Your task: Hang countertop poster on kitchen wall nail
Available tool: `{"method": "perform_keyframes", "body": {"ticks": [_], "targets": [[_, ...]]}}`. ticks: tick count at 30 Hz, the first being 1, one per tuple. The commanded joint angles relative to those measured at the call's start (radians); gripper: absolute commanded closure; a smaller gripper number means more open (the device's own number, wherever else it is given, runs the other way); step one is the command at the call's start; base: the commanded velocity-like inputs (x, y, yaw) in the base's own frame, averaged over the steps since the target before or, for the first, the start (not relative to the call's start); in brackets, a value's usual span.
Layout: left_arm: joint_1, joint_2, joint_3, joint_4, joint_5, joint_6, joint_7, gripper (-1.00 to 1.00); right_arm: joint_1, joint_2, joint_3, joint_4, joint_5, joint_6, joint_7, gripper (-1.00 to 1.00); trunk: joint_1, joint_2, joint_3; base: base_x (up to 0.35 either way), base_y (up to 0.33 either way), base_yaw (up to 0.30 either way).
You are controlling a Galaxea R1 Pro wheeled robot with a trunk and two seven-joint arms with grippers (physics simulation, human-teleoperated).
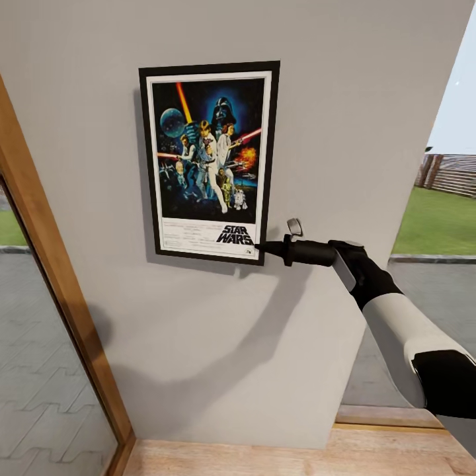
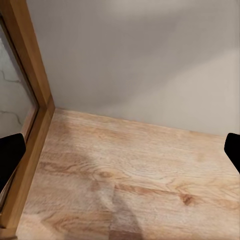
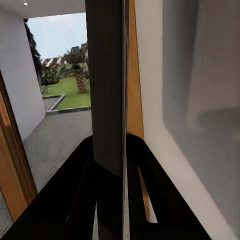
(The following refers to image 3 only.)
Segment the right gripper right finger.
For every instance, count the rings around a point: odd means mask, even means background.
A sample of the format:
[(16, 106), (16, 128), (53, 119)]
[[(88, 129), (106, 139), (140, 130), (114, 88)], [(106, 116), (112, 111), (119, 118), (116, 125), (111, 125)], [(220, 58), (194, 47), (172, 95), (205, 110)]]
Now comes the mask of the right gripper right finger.
[[(126, 134), (130, 240), (212, 240), (145, 141)], [(141, 171), (158, 223), (147, 220)]]

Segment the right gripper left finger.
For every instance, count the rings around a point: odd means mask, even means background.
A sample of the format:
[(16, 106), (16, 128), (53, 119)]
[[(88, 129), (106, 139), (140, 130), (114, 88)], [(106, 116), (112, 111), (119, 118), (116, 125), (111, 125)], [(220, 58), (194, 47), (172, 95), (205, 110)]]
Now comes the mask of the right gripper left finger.
[(1, 240), (92, 240), (96, 206), (94, 146), (89, 136)]

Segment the poster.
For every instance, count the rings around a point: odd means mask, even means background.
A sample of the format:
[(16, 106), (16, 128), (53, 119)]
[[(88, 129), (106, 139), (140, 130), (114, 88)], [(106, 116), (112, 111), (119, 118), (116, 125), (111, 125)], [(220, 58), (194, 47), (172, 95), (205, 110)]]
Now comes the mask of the poster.
[(129, 0), (85, 0), (98, 240), (123, 240)]

